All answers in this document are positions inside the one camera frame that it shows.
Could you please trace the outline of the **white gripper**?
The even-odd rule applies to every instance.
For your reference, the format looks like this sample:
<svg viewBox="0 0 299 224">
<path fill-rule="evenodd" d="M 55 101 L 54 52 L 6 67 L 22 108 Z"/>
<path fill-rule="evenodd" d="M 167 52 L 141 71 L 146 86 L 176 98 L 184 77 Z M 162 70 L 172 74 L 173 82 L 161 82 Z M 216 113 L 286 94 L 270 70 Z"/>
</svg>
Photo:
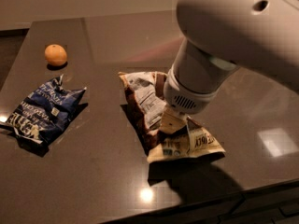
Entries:
<svg viewBox="0 0 299 224">
<path fill-rule="evenodd" d="M 159 130 L 172 134 L 182 129 L 187 123 L 186 114 L 201 112 L 216 94 L 216 91 L 203 94 L 188 90 L 177 81 L 174 69 L 171 68 L 164 83 L 164 98 L 170 106 L 164 107 Z"/>
</svg>

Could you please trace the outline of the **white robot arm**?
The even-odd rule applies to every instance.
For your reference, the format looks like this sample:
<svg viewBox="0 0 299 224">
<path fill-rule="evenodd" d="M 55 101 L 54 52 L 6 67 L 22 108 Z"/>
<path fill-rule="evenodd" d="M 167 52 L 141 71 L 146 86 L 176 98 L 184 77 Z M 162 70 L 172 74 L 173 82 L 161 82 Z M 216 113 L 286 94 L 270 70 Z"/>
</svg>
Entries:
<svg viewBox="0 0 299 224">
<path fill-rule="evenodd" d="M 183 42 L 164 84 L 160 130 L 201 112 L 239 66 L 299 91 L 299 0 L 178 0 Z"/>
</svg>

